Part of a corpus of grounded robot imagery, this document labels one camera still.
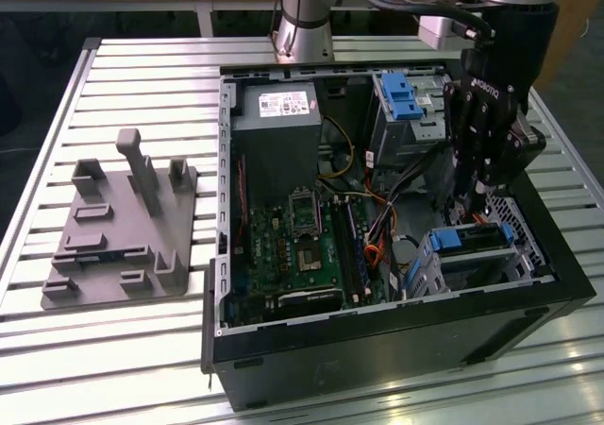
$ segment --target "chip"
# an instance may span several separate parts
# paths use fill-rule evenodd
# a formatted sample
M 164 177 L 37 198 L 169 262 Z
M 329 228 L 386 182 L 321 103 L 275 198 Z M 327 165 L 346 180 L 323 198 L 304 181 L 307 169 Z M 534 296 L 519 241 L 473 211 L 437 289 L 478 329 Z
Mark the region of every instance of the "chip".
M 300 239 L 294 249 L 300 272 L 321 269 L 321 244 L 319 241 Z

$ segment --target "floor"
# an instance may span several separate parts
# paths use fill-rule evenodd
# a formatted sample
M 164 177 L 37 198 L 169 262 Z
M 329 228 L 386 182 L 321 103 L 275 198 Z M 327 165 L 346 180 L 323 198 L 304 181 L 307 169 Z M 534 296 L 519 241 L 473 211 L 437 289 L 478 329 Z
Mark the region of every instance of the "floor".
M 238 11 L 215 15 L 216 36 L 263 36 L 270 13 Z M 344 13 L 332 21 L 340 34 L 396 34 L 408 20 Z M 542 97 L 596 178 L 604 181 L 604 5 L 589 30 Z M 0 136 L 0 238 L 4 234 L 48 127 L 87 37 L 144 38 L 199 36 L 192 13 L 97 13 L 0 15 L 0 81 L 3 78 L 23 112 L 13 131 Z M 3 115 L 0 114 L 0 133 Z

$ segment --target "blue drive bay bracket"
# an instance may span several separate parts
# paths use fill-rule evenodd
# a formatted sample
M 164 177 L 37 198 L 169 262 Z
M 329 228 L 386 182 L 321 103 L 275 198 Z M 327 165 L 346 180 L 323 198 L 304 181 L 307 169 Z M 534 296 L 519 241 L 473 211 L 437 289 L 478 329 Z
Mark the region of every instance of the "blue drive bay bracket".
M 419 120 L 424 117 L 423 109 L 415 102 L 413 87 L 404 74 L 382 74 L 381 81 L 395 120 Z

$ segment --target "ram slot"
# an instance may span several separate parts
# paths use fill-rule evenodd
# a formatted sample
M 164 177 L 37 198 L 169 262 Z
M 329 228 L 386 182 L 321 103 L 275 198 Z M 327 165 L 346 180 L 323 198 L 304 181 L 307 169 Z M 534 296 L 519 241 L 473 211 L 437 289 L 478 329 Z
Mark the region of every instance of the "ram slot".
M 334 229 L 336 251 L 338 253 L 340 270 L 344 281 L 344 290 L 353 303 L 359 303 L 364 289 L 355 255 L 355 241 L 349 226 L 346 207 L 341 203 L 331 204 L 330 212 Z
M 369 273 L 367 272 L 367 265 L 365 264 L 365 255 L 362 253 L 362 239 L 357 233 L 357 225 L 350 203 L 346 204 L 346 211 L 348 213 L 350 232 L 354 239 L 355 258 L 357 260 L 357 267 L 359 268 L 359 276 L 361 278 L 361 290 L 365 296 L 368 296 L 371 294 L 371 289 L 369 289 Z

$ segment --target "robotiq logo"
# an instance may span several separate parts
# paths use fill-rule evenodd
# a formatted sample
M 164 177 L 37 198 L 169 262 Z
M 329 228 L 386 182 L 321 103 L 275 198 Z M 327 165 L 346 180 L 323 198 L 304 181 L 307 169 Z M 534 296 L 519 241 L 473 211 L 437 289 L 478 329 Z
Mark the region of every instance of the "robotiq logo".
M 489 85 L 488 83 L 486 83 L 483 80 L 480 80 L 478 78 L 473 79 L 472 86 L 479 87 L 482 90 L 484 90 L 485 92 L 487 92 L 488 94 L 490 94 L 495 99 L 499 99 L 499 90 L 497 90 L 493 85 Z

